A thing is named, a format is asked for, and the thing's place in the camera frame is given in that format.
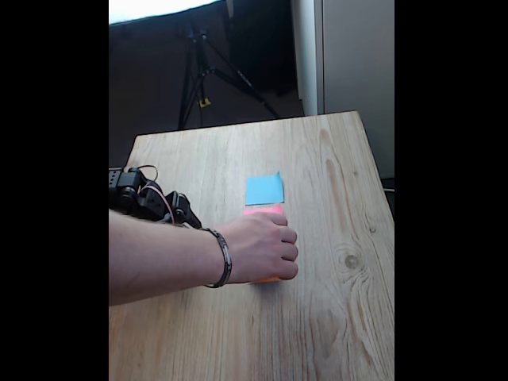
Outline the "person's hand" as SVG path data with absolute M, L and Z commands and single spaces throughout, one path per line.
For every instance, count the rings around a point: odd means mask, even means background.
M 217 227 L 232 261 L 230 283 L 293 279 L 298 273 L 297 233 L 282 214 L 254 213 Z

